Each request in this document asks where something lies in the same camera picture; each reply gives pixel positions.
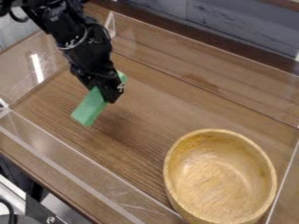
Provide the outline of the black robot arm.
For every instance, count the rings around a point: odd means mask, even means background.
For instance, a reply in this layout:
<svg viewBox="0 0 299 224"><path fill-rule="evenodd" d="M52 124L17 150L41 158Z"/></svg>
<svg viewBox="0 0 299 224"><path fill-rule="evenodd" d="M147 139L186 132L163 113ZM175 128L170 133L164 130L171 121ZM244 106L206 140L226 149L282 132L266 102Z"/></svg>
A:
<svg viewBox="0 0 299 224"><path fill-rule="evenodd" d="M0 17L24 23L32 20L52 36L70 71L88 90L98 88L104 101L114 103L124 93L111 59L108 29L84 12L88 0L0 0Z"/></svg>

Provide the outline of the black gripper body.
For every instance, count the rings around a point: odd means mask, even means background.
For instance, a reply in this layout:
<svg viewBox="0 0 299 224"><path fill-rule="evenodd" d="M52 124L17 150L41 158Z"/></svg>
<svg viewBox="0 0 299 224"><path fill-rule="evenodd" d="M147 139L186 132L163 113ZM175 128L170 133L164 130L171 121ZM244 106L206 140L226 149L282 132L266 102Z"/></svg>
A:
<svg viewBox="0 0 299 224"><path fill-rule="evenodd" d="M116 71L111 59L111 37L100 24L64 25L58 30L58 47L78 79L83 74L108 75Z"/></svg>

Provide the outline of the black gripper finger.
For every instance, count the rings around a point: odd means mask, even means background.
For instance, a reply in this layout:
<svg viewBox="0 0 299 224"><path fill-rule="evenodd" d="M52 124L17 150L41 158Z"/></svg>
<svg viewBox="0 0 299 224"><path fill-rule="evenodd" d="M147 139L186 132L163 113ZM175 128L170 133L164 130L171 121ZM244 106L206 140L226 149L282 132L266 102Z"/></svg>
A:
<svg viewBox="0 0 299 224"><path fill-rule="evenodd" d="M119 77L103 79L98 82L98 88L103 95L104 101L114 103L124 93L124 83Z"/></svg>

